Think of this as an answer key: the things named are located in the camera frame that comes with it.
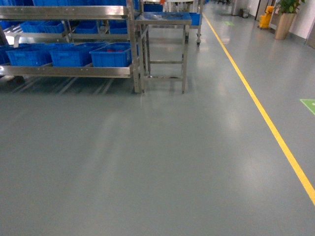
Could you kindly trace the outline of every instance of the yellow floor line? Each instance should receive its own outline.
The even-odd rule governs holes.
[[[265,121],[266,121],[267,125],[269,126],[271,132],[275,136],[278,144],[280,145],[280,147],[281,147],[282,151],[284,152],[285,156],[287,157],[290,165],[294,169],[296,175],[298,176],[299,180],[301,181],[303,187],[305,188],[307,194],[309,195],[310,199],[312,200],[312,202],[313,202],[313,204],[315,206],[315,190],[314,190],[311,182],[308,180],[308,178],[306,177],[304,171],[300,167],[299,163],[294,158],[294,156],[293,156],[292,152],[290,151],[289,147],[286,145],[284,139],[282,138],[282,136],[280,135],[280,133],[277,130],[276,126],[273,124],[273,122],[271,121],[271,119],[268,116],[267,112],[265,111],[265,109],[261,105],[260,101],[256,97],[256,95],[255,95],[254,91],[252,90],[251,86],[249,85],[249,83],[245,79],[244,75],[242,74],[242,72],[238,68],[237,64],[235,63],[234,59],[232,58],[232,56],[230,55],[230,53],[228,52],[228,50],[226,49],[224,44],[222,43],[222,41],[219,38],[218,34],[216,33],[215,29],[210,24],[208,18],[204,14],[203,14],[203,17],[205,18],[205,20],[207,21],[207,23],[208,23],[209,27],[211,28],[212,32],[214,33],[214,35],[216,36],[217,40],[221,44],[223,50],[225,51],[225,54],[227,55],[227,57],[229,58],[230,62],[232,63],[235,71],[237,72],[238,76],[242,80],[242,82],[243,82],[244,86],[246,87],[248,93],[252,97],[252,100],[254,101],[255,105],[259,109],[259,111],[260,111],[261,115],[263,116],[263,118],[265,119]]]

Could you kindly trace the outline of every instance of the metal shelf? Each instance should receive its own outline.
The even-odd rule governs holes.
[[[73,33],[71,34],[73,39],[107,39],[107,40],[129,40],[128,34],[107,34],[107,33],[96,33],[96,34],[81,34]]]
[[[49,76],[49,77],[100,77],[130,78],[133,66],[129,67],[53,67],[0,65],[0,76]]]
[[[4,34],[6,36],[21,36],[26,38],[55,38],[55,39],[61,39],[64,38],[68,32],[63,33],[24,33],[20,26],[12,26],[10,28],[5,29]]]
[[[118,39],[130,40],[132,55],[137,55],[135,38],[135,20],[132,1],[126,6],[0,6],[0,20],[121,20],[126,19],[128,34],[75,34],[77,39]],[[5,35],[13,36],[15,45],[19,37],[61,38],[68,37],[67,32],[61,34],[23,33],[21,29],[0,30],[0,37],[6,42]],[[32,66],[0,65],[0,76],[47,76],[47,77],[99,77],[99,78],[132,78],[135,92],[140,92],[138,76],[138,60],[135,58],[129,67],[53,67],[51,64]]]
[[[110,20],[127,15],[125,6],[0,6],[1,20]]]

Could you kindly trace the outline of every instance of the green floor marker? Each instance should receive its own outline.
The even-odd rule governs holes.
[[[234,24],[233,24],[233,22],[230,22],[230,21],[225,21],[224,22],[227,26],[235,26]]]
[[[300,99],[300,101],[315,115],[315,99]]]

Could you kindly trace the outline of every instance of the yellow mop bucket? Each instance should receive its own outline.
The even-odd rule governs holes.
[[[259,26],[258,27],[260,29],[269,28],[269,22],[270,22],[271,14],[272,14],[273,10],[274,10],[273,6],[266,7],[265,15],[261,15],[259,18]]]

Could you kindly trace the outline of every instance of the blue storage bin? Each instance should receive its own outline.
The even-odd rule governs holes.
[[[51,43],[45,45],[45,50],[52,51],[52,50],[63,50],[68,49],[74,46],[74,43]]]
[[[21,23],[20,21],[1,21],[0,22],[3,30],[10,28],[11,26],[17,26],[20,23]]]
[[[127,28],[126,20],[109,20],[108,23],[112,28]]]
[[[75,33],[98,33],[96,21],[81,21],[75,28]]]
[[[128,30],[127,28],[109,28],[109,32],[111,34],[127,34]]]
[[[89,47],[70,47],[63,50],[51,50],[53,66],[81,67],[92,62]]]
[[[84,6],[87,0],[33,0],[34,6]]]
[[[42,47],[29,46],[6,52],[13,66],[41,66],[51,63],[51,56]]]
[[[112,43],[112,44],[125,45],[125,46],[128,46],[129,48],[131,48],[130,42],[117,42],[117,43]],[[137,55],[139,55],[139,45],[138,44],[137,44]]]
[[[198,26],[200,21],[200,14],[198,13],[189,13],[191,17],[191,25],[192,26]]]
[[[64,27],[61,21],[47,21],[42,25],[45,33],[62,33]]]
[[[24,33],[44,33],[44,21],[25,21],[20,24]]]
[[[6,53],[7,51],[10,51],[10,50],[14,50],[14,48],[8,45],[0,47],[0,65],[10,62],[10,59]]]
[[[94,67],[127,67],[131,64],[131,49],[115,43],[91,51]]]
[[[144,4],[143,11],[145,12],[162,12],[163,6],[161,4]]]
[[[32,0],[0,0],[0,6],[31,6]]]
[[[76,47],[86,47],[86,48],[90,48],[90,51],[93,51],[95,49],[105,47],[106,45],[108,45],[107,42],[92,42],[92,43],[81,43],[81,44],[76,45]]]
[[[126,0],[96,0],[99,6],[126,6]]]

